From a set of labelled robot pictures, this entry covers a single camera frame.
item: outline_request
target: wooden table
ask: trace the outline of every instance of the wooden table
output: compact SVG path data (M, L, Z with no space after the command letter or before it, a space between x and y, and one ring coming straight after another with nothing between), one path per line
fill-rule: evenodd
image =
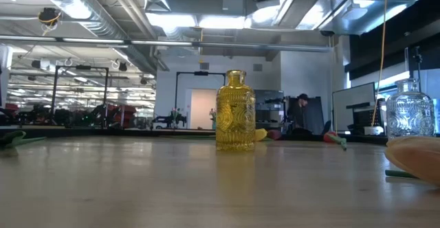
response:
M48 139L0 159L0 227L438 227L440 190L387 179L384 148Z

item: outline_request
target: clear glass bottle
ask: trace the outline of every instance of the clear glass bottle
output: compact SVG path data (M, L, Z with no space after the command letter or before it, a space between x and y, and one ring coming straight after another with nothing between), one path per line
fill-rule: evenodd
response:
M217 150L253 150L255 93L245 85L245 71L230 70L226 75L228 85L217 94Z
M395 84L398 93L386 101L388 138L434 136L435 114L431 98L418 91L417 80L405 79Z

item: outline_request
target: yellow object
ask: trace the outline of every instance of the yellow object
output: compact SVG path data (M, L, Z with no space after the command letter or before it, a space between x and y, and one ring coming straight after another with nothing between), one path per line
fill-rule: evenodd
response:
M386 158L398 168L440 187L440 139L398 137L389 141Z
M255 148L255 93L245 85L246 72L230 70L228 85L217 94L217 150L246 151Z
M255 130L255 141L260 141L267 136L267 131L264 128Z

